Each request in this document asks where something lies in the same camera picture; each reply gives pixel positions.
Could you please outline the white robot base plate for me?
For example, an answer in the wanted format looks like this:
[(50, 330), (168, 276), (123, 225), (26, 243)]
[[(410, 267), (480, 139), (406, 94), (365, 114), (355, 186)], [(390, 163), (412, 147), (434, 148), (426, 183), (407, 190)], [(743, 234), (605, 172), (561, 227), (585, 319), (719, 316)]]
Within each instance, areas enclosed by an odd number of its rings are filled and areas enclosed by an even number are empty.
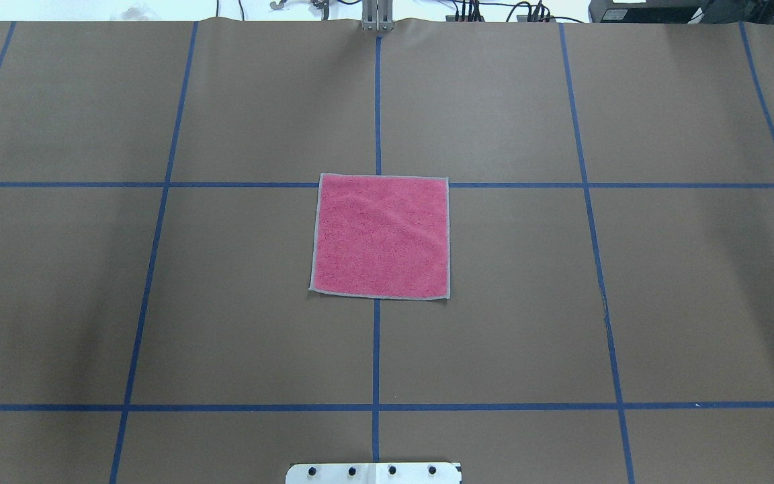
[(462, 483), (453, 462), (300, 463), (286, 472), (286, 483)]

